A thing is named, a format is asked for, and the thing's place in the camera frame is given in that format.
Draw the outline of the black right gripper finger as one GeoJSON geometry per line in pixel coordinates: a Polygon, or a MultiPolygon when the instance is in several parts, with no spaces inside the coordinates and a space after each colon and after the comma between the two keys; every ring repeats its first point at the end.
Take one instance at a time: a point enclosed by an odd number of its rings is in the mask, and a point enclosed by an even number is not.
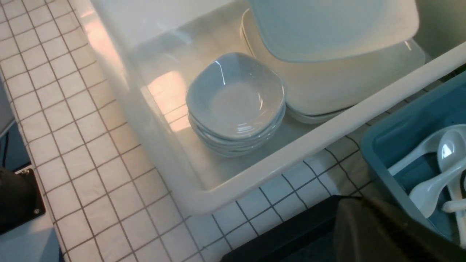
{"type": "Polygon", "coordinates": [[[339,201],[333,231],[338,262],[464,262],[465,250],[376,198],[339,201]]]}

